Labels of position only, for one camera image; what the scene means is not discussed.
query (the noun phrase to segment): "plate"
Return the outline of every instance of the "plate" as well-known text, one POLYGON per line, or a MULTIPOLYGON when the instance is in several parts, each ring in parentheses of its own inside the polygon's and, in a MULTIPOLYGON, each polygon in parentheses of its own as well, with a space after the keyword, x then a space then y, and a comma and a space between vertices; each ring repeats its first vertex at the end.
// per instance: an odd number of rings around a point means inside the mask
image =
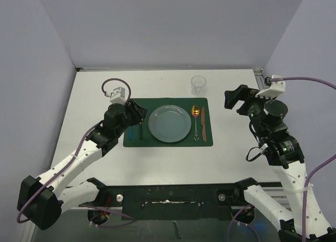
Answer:
POLYGON ((172 143, 184 139, 191 129, 189 114, 177 106, 156 108, 149 117, 148 127, 159 141, 172 143))

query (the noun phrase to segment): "placemat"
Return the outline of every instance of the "placemat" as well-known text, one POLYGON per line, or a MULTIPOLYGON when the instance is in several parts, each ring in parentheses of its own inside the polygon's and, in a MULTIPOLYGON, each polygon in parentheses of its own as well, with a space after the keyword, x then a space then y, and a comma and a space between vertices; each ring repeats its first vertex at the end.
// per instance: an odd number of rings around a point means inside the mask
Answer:
POLYGON ((148 113, 145 121, 142 123, 142 139, 139 138, 139 125, 133 126, 133 138, 130 140, 130 130, 127 128, 124 133, 123 145, 127 148, 133 147, 152 147, 152 146, 212 146, 212 131, 210 123, 210 112, 208 106, 208 100, 206 98, 151 98, 151 99, 134 99, 134 101, 148 109, 148 113), (191 117, 191 129, 189 134, 182 140, 174 143, 165 143, 156 139, 148 127, 148 119, 152 112, 161 106, 165 105, 174 105, 183 108, 186 110, 191 117), (201 125, 201 115, 197 117, 197 130, 199 141, 194 140, 195 133, 195 119, 191 115, 191 108, 193 105, 198 105, 199 109, 202 110, 202 107, 205 107, 205 126, 206 126, 206 142, 202 138, 202 125, 201 125))

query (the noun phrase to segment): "gray wall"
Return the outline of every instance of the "gray wall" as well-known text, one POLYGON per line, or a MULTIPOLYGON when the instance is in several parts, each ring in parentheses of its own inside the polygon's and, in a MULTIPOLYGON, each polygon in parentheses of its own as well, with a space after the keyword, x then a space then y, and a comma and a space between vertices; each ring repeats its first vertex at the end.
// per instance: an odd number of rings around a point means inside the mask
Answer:
POLYGON ((264 67, 302 0, 40 1, 76 67, 195 69, 264 67))
POLYGON ((47 169, 75 68, 39 0, 0 0, 0 241, 18 242, 22 179, 47 169))
MULTIPOLYGON (((336 0, 303 0, 267 63, 267 75, 308 76, 336 83, 336 0)), ((308 171, 336 153, 336 91, 307 81, 288 81, 281 99, 286 123, 299 140, 308 171)), ((327 219, 336 226, 336 161, 313 177, 327 219)))

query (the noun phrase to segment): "copper knife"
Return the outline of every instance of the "copper knife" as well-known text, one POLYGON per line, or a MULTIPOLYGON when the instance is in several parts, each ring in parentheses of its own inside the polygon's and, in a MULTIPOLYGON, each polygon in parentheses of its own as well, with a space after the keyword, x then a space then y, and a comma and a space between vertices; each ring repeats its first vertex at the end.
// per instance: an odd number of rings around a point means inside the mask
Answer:
POLYGON ((202 137, 203 141, 206 142, 206 132, 205 132, 205 108, 201 111, 201 124, 202 124, 202 137))

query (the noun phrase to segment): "spoon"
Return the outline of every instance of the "spoon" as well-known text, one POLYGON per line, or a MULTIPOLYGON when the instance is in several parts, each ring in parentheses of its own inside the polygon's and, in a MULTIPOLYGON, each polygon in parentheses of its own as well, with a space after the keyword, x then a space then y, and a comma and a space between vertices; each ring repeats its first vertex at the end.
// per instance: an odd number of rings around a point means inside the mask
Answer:
POLYGON ((195 137, 194 140, 198 141, 198 131, 197 131, 197 121, 196 118, 200 115, 200 109, 198 108, 197 105, 194 105, 191 109, 191 115, 195 118, 195 137))

